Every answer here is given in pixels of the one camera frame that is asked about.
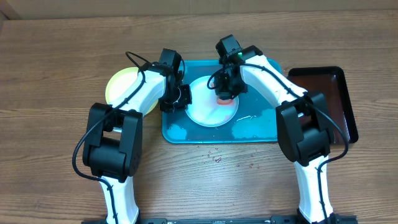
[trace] wooden table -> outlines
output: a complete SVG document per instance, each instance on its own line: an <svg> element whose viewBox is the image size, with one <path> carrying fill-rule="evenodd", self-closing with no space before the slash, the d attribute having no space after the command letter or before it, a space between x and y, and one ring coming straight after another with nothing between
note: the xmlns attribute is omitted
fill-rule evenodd
<svg viewBox="0 0 398 224"><path fill-rule="evenodd" d="M166 47L185 60L213 59L215 44L228 34L262 49L284 74L327 65L345 71L359 141L328 167L331 203L360 223L397 223L398 11L6 21L0 36L0 222L105 217L99 183L77 176L71 157L90 106L104 103L111 76L132 66L124 52L156 61ZM134 178L143 217L295 213L294 167L277 144L173 145L160 128L155 110L144 120ZM90 173L81 157L78 162Z"/></svg>

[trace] white object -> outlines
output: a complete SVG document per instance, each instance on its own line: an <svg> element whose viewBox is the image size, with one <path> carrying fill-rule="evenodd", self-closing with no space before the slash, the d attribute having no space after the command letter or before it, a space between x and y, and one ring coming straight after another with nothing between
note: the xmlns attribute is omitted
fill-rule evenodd
<svg viewBox="0 0 398 224"><path fill-rule="evenodd" d="M146 82L141 89L129 100L127 104L121 107L122 110L136 110L142 114L147 114L151 106L165 93L166 78L157 72L146 70ZM136 81L116 100L109 102L112 107L122 103L134 90L138 88L142 81L142 72L138 73Z"/></svg>
<svg viewBox="0 0 398 224"><path fill-rule="evenodd" d="M119 183L117 179L111 177L102 176L101 178L108 181L112 186L119 224L134 224L137 221L139 211L134 199L132 177L127 177L124 183ZM108 209L106 223L115 224L112 211L111 194L108 191L108 187L104 183L100 182L100 184L105 195L106 208Z"/></svg>
<svg viewBox="0 0 398 224"><path fill-rule="evenodd" d="M319 198L319 187L318 187L318 167L326 161L329 156L318 157L309 162L309 165L304 167L298 162L294 162L296 168L298 188L300 189L300 205L298 209L309 223L321 222L325 219L323 214L322 205ZM326 166L322 166L321 172L321 184L322 184L322 195L323 203L325 203L326 214L329 217L333 212L333 208L330 205L329 193L328 193L328 180L326 177Z"/></svg>
<svg viewBox="0 0 398 224"><path fill-rule="evenodd" d="M245 62L268 68L298 96L303 96L303 93L306 92L306 89L294 85L291 81L274 69L264 55L251 57ZM240 66L240 69L242 80L246 84L255 88L273 107L276 108L284 101L290 102L296 99L296 97L293 95L288 94L287 90L268 72L263 71L260 68L250 66Z"/></svg>
<svg viewBox="0 0 398 224"><path fill-rule="evenodd" d="M217 127L230 121L236 114L239 99L236 97L227 105L219 105L215 91L207 88L209 78L210 76L200 77L190 84L192 104L188 105L185 112L196 124Z"/></svg>

